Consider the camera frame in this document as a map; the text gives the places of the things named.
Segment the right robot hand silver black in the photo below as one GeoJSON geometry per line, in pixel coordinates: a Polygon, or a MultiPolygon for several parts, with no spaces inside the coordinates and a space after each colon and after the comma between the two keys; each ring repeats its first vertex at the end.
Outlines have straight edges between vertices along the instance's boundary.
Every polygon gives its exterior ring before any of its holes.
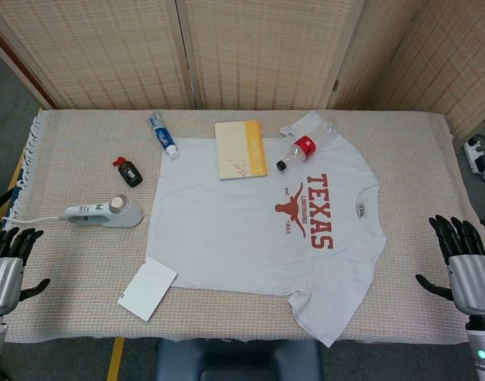
{"type": "Polygon", "coordinates": [[[420,286],[431,294],[453,302],[466,315],[485,315],[485,246],[478,230],[469,221],[441,215],[429,224],[436,233],[447,272],[448,287],[431,283],[416,274],[420,286]]]}

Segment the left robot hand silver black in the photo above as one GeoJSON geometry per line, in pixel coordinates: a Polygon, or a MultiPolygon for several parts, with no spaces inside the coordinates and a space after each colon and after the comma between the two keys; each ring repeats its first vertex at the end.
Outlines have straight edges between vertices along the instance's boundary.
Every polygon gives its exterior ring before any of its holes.
{"type": "Polygon", "coordinates": [[[39,295],[50,284],[51,280],[45,278],[35,287],[22,288],[33,246],[43,234],[43,230],[34,228],[0,231],[0,316],[10,314],[19,302],[39,295]]]}

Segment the white handheld iron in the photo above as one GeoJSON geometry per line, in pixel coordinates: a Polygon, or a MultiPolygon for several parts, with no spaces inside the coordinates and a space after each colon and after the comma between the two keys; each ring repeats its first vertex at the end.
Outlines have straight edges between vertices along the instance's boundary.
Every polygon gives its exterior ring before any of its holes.
{"type": "Polygon", "coordinates": [[[123,194],[115,195],[108,202],[70,206],[64,211],[64,219],[72,224],[107,228],[132,228],[144,216],[144,210],[123,194]]]}

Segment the white Texas print T-shirt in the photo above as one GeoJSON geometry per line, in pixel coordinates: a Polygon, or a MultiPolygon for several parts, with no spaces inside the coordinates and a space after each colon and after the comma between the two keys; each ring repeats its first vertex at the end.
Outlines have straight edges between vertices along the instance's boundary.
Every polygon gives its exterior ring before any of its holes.
{"type": "Polygon", "coordinates": [[[217,145],[181,138],[160,167],[146,253],[175,287],[284,296],[322,344],[343,333],[385,248],[379,180],[342,136],[304,163],[222,180],[217,145]]]}

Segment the white power strip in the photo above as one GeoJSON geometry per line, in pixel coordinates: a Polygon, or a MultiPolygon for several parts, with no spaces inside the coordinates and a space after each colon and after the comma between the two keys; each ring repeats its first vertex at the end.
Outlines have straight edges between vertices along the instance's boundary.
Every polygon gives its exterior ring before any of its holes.
{"type": "Polygon", "coordinates": [[[474,175],[485,175],[485,135],[476,134],[464,144],[464,153],[474,175]]]}

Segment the white rectangular card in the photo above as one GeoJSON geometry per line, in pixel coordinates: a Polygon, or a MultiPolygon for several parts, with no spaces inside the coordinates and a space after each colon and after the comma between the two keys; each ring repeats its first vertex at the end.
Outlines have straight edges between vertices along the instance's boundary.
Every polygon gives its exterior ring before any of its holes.
{"type": "Polygon", "coordinates": [[[178,273],[147,257],[117,304],[142,321],[149,321],[178,273]]]}

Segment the beige woven tablecloth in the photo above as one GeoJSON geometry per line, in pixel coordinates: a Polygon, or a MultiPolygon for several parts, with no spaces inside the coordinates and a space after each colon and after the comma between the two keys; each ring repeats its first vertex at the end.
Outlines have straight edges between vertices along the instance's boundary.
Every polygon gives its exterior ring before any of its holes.
{"type": "MultiPolygon", "coordinates": [[[[448,281],[428,219],[479,219],[461,178],[452,137],[440,114],[324,110],[341,135],[362,153],[380,183],[380,221],[388,242],[375,278],[342,338],[367,343],[458,344],[465,316],[429,294],[414,276],[448,281]]],[[[161,147],[148,112],[55,110],[39,114],[25,157],[21,218],[53,216],[66,206],[112,194],[132,196],[150,211],[156,195],[161,147]],[[131,161],[143,182],[130,187],[112,163],[131,161]]],[[[302,339],[285,298],[174,288],[149,321],[117,304],[144,262],[148,226],[133,229],[39,224],[24,284],[43,278],[47,289],[6,318],[6,339],[39,343],[67,337],[221,338],[240,341],[302,339]]]]}

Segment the small black bottle red cap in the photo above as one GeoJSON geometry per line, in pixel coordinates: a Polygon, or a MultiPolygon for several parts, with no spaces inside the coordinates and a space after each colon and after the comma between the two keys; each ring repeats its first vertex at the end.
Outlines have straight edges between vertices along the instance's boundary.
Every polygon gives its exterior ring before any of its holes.
{"type": "Polygon", "coordinates": [[[117,168],[119,174],[130,187],[136,187],[143,182],[143,177],[135,165],[126,158],[119,156],[112,165],[117,168]]]}

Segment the blue white toothpaste tube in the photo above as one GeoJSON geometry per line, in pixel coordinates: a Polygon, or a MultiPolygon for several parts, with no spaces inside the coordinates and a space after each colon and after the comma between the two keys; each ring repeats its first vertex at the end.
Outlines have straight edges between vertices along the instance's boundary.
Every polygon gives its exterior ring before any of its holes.
{"type": "Polygon", "coordinates": [[[160,142],[166,154],[172,159],[177,159],[179,157],[179,150],[171,134],[164,126],[163,120],[158,111],[154,111],[148,118],[148,123],[151,130],[156,135],[157,140],[160,142]]]}

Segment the clear bottle red label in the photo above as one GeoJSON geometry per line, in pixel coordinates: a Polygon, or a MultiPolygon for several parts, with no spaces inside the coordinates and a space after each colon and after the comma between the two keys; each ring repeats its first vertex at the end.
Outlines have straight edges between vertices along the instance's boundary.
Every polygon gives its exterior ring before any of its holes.
{"type": "Polygon", "coordinates": [[[314,153],[326,148],[337,137],[334,124],[321,121],[310,133],[298,138],[276,163],[279,171],[286,171],[298,162],[305,162],[314,153]]]}

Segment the blue padded seat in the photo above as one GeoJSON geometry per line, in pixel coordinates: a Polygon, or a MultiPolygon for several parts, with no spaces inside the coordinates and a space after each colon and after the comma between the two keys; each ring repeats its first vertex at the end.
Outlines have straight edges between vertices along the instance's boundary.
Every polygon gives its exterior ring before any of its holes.
{"type": "Polygon", "coordinates": [[[162,339],[155,381],[324,381],[316,340],[162,339]]]}

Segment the cream yellow book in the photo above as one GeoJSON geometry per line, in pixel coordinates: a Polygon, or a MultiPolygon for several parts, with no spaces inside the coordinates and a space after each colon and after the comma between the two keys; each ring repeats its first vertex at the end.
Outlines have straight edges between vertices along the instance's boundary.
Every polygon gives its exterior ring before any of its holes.
{"type": "Polygon", "coordinates": [[[216,123],[214,130],[220,180],[268,175],[259,121],[216,123]]]}

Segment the beige folding screen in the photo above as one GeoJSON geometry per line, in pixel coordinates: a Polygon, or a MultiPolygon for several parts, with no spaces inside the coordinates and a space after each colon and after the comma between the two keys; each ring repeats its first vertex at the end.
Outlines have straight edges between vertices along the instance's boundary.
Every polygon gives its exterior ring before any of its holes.
{"type": "Polygon", "coordinates": [[[0,0],[0,48],[56,109],[485,119],[485,0],[0,0]]]}

